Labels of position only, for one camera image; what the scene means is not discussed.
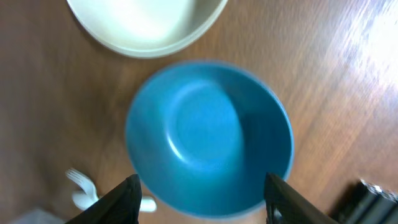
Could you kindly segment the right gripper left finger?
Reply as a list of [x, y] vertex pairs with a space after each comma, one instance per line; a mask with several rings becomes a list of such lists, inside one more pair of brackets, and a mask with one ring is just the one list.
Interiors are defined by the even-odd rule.
[[66, 224], [138, 224], [141, 198], [141, 181], [133, 174]]

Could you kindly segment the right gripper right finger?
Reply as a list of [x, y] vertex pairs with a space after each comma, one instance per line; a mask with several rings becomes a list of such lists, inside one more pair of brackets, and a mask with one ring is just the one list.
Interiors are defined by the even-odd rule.
[[333, 224], [332, 218], [319, 211], [288, 183], [273, 173], [266, 174], [264, 200], [267, 224]]

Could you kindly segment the blue bowl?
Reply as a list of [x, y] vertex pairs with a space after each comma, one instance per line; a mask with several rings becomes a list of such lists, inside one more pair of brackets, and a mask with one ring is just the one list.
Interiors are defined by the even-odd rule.
[[156, 198], [209, 220], [261, 209], [267, 173], [287, 180], [294, 161], [292, 126], [276, 94], [225, 62], [184, 61], [155, 72], [132, 100], [125, 140]]

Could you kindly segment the cream bowl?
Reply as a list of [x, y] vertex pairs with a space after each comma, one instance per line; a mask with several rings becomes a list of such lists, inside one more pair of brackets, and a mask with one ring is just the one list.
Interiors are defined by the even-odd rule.
[[228, 0], [67, 0], [81, 26], [121, 55], [160, 58], [193, 44]]

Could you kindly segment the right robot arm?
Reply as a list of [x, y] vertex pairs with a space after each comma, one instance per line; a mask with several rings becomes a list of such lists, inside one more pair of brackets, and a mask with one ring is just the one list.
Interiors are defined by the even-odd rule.
[[[266, 175], [264, 198], [268, 223], [397, 223], [397, 195], [363, 180], [333, 218], [275, 174]], [[143, 209], [141, 180], [133, 174], [104, 197], [92, 201], [70, 223], [137, 223]]]

